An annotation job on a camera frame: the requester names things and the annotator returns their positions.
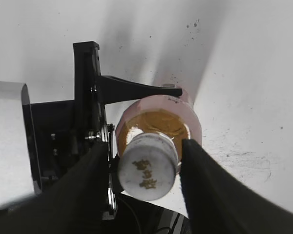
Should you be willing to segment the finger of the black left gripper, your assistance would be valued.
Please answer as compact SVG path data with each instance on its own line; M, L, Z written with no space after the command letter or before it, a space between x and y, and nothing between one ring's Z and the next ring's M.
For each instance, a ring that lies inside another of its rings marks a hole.
M101 91L103 104L137 100L154 95L180 97L183 94L181 88L144 85L114 76L99 76L97 87Z

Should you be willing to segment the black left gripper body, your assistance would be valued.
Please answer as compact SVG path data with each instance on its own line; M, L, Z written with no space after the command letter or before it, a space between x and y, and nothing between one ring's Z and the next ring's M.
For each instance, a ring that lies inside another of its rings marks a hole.
M39 195L52 188L96 143L107 143L108 189L102 219L114 219L114 127L107 124L105 104L97 87L101 76L99 48L93 41L74 43L74 98L31 104L31 111L42 186Z

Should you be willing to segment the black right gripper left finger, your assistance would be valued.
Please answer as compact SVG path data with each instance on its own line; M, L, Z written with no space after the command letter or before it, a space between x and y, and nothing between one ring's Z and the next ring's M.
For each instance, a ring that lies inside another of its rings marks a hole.
M107 143L93 148L47 192L0 218L0 234L100 234L108 189Z

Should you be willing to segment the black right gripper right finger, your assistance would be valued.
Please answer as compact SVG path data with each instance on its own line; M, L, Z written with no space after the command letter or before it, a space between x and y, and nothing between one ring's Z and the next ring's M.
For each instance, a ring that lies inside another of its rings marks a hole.
M293 234L293 214L222 168L195 140L182 141L182 193L194 234Z

